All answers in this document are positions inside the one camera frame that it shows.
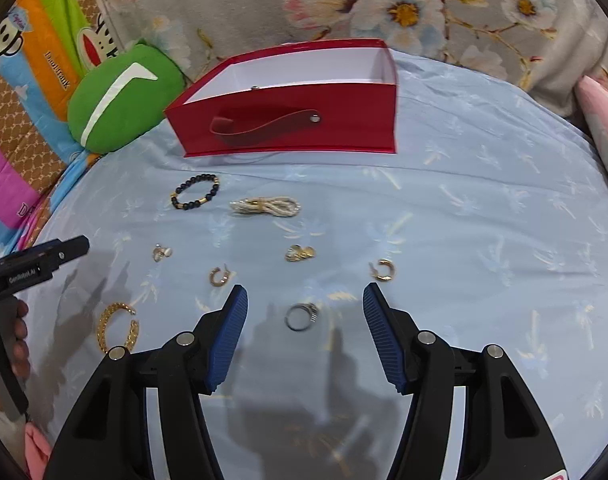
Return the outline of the person's left hand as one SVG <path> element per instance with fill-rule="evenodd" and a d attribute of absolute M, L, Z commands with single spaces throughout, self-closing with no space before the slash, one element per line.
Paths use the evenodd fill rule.
<path fill-rule="evenodd" d="M 19 419 L 28 408 L 16 330 L 21 311 L 21 301 L 16 297 L 0 300 L 0 411 L 11 420 Z"/>

